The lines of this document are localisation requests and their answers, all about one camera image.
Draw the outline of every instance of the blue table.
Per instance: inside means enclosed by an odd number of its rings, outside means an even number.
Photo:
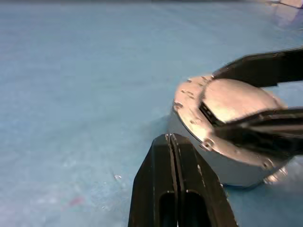
[[[0,4],[0,226],[126,227],[174,91],[244,54],[302,45],[290,8],[252,1]],[[303,105],[302,83],[275,88]],[[303,160],[227,189],[241,227],[299,227]]]

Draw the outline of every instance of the black robotic claw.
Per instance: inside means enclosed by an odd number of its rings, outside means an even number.
[[[236,227],[217,175],[180,135],[157,137],[133,186],[128,227]]]

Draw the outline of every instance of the blue surface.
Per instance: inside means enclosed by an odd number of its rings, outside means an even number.
[[[278,7],[1,3],[0,226],[126,227],[132,181],[166,131],[177,84],[302,45],[299,11]],[[275,92],[303,105],[301,83]],[[303,225],[302,159],[288,172],[275,185],[227,189],[241,227]]]

